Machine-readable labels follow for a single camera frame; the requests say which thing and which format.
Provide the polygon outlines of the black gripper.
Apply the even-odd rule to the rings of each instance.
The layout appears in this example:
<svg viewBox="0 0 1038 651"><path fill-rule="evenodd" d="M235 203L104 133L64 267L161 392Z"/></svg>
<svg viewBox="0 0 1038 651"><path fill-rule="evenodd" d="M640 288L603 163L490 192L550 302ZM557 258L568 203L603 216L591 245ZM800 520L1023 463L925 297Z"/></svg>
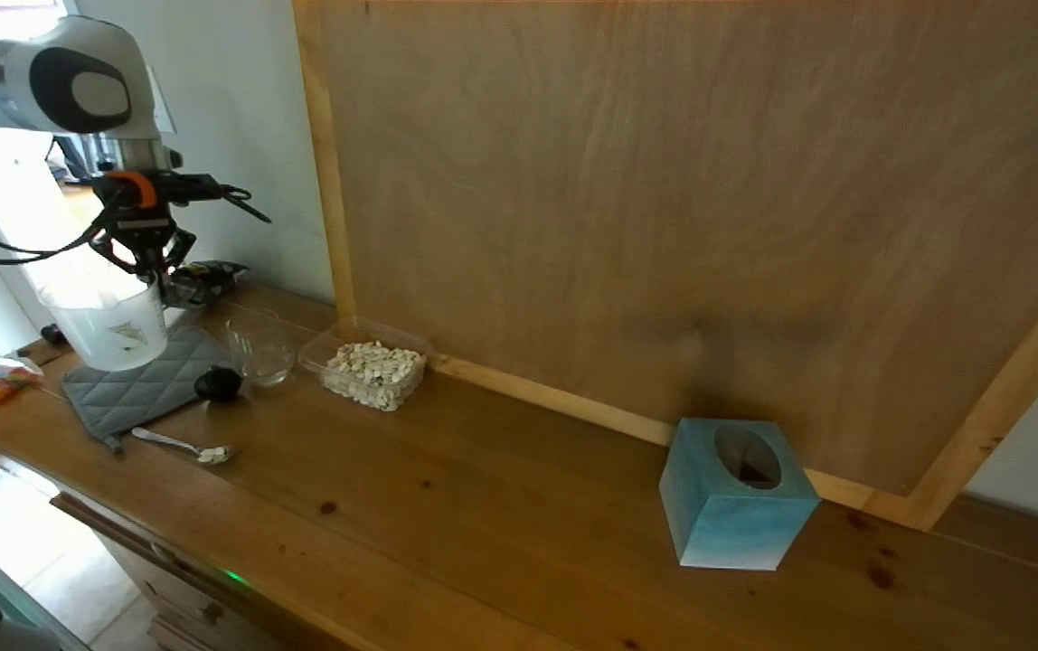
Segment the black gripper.
<svg viewBox="0 0 1038 651"><path fill-rule="evenodd" d="M252 206L246 188L222 184L210 175L113 170L94 178L89 192L100 198L89 250L143 286L158 286L196 245L196 234L169 216L173 206L224 198L267 226L267 213Z"/></svg>

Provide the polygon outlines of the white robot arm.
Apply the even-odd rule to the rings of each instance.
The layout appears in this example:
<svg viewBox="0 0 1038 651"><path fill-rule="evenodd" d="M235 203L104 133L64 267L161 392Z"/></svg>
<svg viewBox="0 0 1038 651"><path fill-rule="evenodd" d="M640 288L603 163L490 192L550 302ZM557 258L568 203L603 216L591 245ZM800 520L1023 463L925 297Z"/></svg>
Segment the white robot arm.
<svg viewBox="0 0 1038 651"><path fill-rule="evenodd" d="M110 158L78 175L100 209L64 250L89 245L148 286L173 276L196 243L169 216L173 206L224 198L267 226L246 188L179 175L179 155L161 146L155 122L148 67L123 27L69 16L38 35L0 40L0 126L94 137L110 147Z"/></svg>

